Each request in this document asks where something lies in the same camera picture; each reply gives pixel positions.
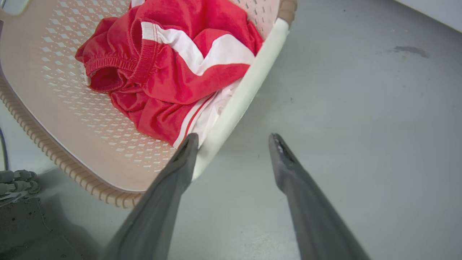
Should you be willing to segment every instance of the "clothes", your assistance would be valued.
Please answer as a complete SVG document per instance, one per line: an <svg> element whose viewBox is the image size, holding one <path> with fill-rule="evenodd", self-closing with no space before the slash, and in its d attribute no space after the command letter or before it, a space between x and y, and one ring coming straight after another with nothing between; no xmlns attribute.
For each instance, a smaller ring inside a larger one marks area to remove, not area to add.
<svg viewBox="0 0 462 260"><path fill-rule="evenodd" d="M100 22L76 59L91 89L108 92L139 131L177 148L193 128L203 141L214 107L227 102L262 43L228 0L134 0L122 17Z"/></svg>

